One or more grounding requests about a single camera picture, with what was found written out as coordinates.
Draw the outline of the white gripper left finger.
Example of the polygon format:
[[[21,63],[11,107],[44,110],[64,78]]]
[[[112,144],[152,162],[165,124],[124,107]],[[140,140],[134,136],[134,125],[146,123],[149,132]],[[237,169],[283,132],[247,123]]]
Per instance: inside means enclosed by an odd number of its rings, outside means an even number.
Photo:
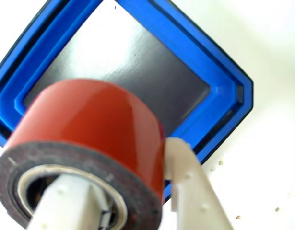
[[[99,186],[59,176],[43,193],[28,230],[107,230],[109,202]]]

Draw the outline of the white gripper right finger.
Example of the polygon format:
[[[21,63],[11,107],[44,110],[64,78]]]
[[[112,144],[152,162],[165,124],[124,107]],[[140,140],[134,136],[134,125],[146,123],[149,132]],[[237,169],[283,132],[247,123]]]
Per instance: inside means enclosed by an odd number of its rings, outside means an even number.
[[[178,230],[231,230],[208,177],[190,145],[180,138],[165,140],[165,179],[171,181],[171,207]]]

